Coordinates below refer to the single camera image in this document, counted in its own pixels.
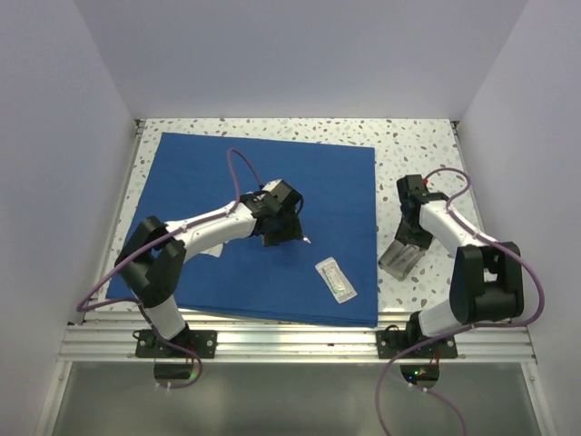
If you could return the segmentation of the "metal instrument tray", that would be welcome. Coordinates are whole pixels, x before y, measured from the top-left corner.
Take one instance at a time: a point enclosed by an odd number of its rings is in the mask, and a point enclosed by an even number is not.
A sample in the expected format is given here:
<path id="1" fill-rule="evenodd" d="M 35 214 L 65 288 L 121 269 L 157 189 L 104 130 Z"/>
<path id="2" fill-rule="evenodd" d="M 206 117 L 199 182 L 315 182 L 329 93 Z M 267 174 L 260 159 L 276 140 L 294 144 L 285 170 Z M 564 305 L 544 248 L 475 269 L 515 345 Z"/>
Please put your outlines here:
<path id="1" fill-rule="evenodd" d="M 379 268 L 398 281 L 405 280 L 424 256 L 425 250 L 394 240 L 379 257 Z"/>

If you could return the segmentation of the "white gauze pad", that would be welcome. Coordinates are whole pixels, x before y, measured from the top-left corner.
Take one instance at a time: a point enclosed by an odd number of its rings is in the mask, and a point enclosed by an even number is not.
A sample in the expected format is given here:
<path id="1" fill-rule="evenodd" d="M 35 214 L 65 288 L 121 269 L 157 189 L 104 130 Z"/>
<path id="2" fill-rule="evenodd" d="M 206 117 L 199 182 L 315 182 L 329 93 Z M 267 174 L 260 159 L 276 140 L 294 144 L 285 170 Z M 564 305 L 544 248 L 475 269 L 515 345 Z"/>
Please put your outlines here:
<path id="1" fill-rule="evenodd" d="M 200 255 L 209 255 L 216 258 L 220 258 L 226 245 L 227 243 L 216 244 L 213 247 L 200 251 Z"/>

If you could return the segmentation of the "white suture packet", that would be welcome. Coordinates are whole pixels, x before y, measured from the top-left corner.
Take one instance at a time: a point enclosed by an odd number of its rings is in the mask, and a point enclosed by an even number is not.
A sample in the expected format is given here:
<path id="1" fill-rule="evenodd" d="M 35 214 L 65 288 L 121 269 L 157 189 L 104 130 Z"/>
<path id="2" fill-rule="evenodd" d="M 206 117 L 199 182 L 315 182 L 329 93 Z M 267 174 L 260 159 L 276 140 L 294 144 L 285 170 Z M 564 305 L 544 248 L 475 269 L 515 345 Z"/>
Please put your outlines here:
<path id="1" fill-rule="evenodd" d="M 315 269 L 337 303 L 345 303 L 358 295 L 334 258 L 330 257 L 317 263 Z"/>

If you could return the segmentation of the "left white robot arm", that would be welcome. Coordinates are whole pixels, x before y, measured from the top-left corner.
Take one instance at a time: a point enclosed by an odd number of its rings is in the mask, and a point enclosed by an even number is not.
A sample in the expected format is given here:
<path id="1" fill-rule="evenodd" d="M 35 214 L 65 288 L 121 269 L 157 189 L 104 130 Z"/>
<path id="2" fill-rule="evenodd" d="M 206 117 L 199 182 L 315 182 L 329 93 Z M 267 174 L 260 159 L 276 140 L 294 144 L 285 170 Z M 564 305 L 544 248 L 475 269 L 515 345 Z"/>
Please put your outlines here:
<path id="1" fill-rule="evenodd" d="M 114 266 L 158 332 L 159 349 L 175 357 L 188 348 L 189 328 L 174 298 L 185 263 L 201 253 L 218 256 L 226 243 L 252 236 L 265 247 L 301 240 L 303 206 L 303 196 L 277 179 L 209 213 L 166 223 L 155 216 L 142 220 Z"/>

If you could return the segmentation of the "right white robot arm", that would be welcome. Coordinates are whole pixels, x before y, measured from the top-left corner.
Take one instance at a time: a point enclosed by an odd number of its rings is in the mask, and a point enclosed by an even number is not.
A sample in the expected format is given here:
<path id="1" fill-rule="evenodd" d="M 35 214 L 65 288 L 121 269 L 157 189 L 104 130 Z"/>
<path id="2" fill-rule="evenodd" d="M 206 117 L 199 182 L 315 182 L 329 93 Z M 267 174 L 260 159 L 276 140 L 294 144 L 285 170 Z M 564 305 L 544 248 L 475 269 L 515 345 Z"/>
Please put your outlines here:
<path id="1" fill-rule="evenodd" d="M 430 309 L 414 312 L 399 342 L 412 355 L 427 355 L 437 337 L 479 322 L 499 322 L 524 311 L 522 267 L 514 243 L 499 243 L 460 216 L 447 195 L 431 192 L 419 174 L 397 180 L 401 218 L 380 268 L 402 281 L 437 240 L 453 256 L 448 297 Z"/>

